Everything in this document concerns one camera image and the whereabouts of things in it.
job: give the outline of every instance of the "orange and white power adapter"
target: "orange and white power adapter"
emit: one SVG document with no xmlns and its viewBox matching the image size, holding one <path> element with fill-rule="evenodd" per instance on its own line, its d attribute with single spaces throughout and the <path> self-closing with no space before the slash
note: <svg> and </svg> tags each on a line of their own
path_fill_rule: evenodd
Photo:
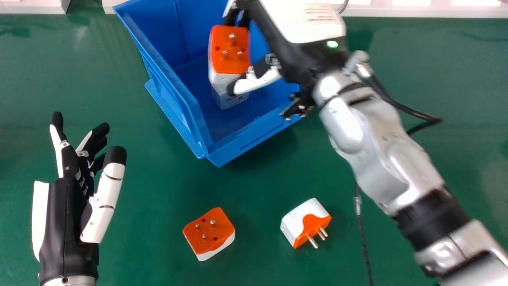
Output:
<svg viewBox="0 0 508 286">
<path fill-rule="evenodd" d="M 208 79 L 212 98 L 220 109 L 228 109 L 249 98 L 248 93 L 228 93 L 228 85 L 245 74 L 250 66 L 249 31 L 245 27 L 216 25 L 210 31 Z"/>
<path fill-rule="evenodd" d="M 298 248 L 306 241 L 314 248 L 318 248 L 313 237 L 318 235 L 325 240 L 328 237 L 325 228 L 330 220 L 332 217 L 320 202 L 316 198 L 311 198 L 282 218 L 280 230 L 293 248 Z"/>
<path fill-rule="evenodd" d="M 183 228 L 183 235 L 199 261 L 205 261 L 235 240 L 235 228 L 222 208 L 213 208 Z"/>
</svg>

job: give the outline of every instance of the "robotic hand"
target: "robotic hand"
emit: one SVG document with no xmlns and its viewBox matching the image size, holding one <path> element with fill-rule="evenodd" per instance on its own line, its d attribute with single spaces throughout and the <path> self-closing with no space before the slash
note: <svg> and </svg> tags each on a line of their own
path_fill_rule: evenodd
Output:
<svg viewBox="0 0 508 286">
<path fill-rule="evenodd" d="M 40 285 L 95 285 L 98 244 L 116 207 L 126 151 L 115 146 L 96 158 L 107 144 L 107 123 L 92 129 L 76 150 L 67 142 L 60 112 L 53 114 L 49 132 L 59 179 L 34 183 L 32 244 L 40 262 Z M 101 169 L 94 190 L 93 179 Z"/>
<path fill-rule="evenodd" d="M 260 88 L 278 75 L 299 84 L 301 91 L 281 115 L 290 120 L 314 106 L 320 109 L 333 148 L 351 165 L 363 192 L 413 245 L 428 276 L 439 277 L 442 286 L 508 285 L 506 252 L 481 222 L 463 213 L 425 150 L 402 128 L 396 109 L 437 119 L 387 94 L 367 64 L 368 55 L 348 51 L 339 5 L 322 2 L 229 0 L 224 25 L 235 25 L 238 15 L 241 26 L 254 21 L 273 53 L 270 67 L 254 65 L 232 80 L 229 96 Z"/>
</svg>

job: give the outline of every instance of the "black and white robotic hand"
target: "black and white robotic hand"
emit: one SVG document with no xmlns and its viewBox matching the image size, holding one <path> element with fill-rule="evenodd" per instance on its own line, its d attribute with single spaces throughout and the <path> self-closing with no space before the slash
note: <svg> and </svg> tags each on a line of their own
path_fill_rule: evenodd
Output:
<svg viewBox="0 0 508 286">
<path fill-rule="evenodd" d="M 39 282 L 41 286 L 95 285 L 98 244 L 116 208 L 126 151 L 114 146 L 96 157 L 107 144 L 107 123 L 92 129 L 74 149 L 64 134 L 60 112 L 53 114 L 49 133 L 58 179 L 51 184 L 34 183 L 32 244 L 40 262 Z"/>
<path fill-rule="evenodd" d="M 428 154 L 403 129 L 397 109 L 428 123 L 439 119 L 387 94 L 367 53 L 349 52 L 339 10 L 333 0 L 229 0 L 224 24 L 255 22 L 271 52 L 265 67 L 250 67 L 229 84 L 230 96 L 279 75 L 299 84 L 281 115 L 291 120 L 319 109 L 331 145 L 413 245 L 425 274 L 442 286 L 508 285 L 508 255 L 481 222 L 465 215 Z"/>
</svg>

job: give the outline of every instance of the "blue container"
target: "blue container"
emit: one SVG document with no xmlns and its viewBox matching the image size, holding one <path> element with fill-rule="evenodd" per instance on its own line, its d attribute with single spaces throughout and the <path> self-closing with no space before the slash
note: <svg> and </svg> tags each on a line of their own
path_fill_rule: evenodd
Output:
<svg viewBox="0 0 508 286">
<path fill-rule="evenodd" d="M 114 7 L 139 48 L 150 80 L 146 89 L 199 159 L 221 167 L 290 122 L 280 116 L 298 89 L 280 80 L 220 110 L 208 81 L 208 38 L 227 0 L 131 0 Z M 268 53 L 261 33 L 250 32 L 254 61 Z"/>
</svg>

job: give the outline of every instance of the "green surface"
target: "green surface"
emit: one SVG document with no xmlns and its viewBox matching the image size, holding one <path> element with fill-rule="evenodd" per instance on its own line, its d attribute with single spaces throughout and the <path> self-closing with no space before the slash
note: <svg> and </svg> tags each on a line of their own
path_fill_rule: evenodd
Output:
<svg viewBox="0 0 508 286">
<path fill-rule="evenodd" d="M 415 139 L 467 213 L 508 247 L 506 20 L 346 19 L 392 95 L 445 122 Z M 314 113 L 223 168 L 198 160 L 145 91 L 127 31 L 100 2 L 66 16 L 0 15 L 0 285 L 36 285 L 33 180 L 56 177 L 48 134 L 60 110 L 71 143 L 96 124 L 128 151 L 125 183 L 101 245 L 99 285 L 366 285 L 353 177 Z M 409 127 L 417 121 L 403 116 Z M 333 216 L 320 249 L 292 250 L 279 230 L 317 197 Z M 375 284 L 432 285 L 392 221 L 364 200 Z M 221 206 L 236 241 L 198 262 L 181 230 Z"/>
</svg>

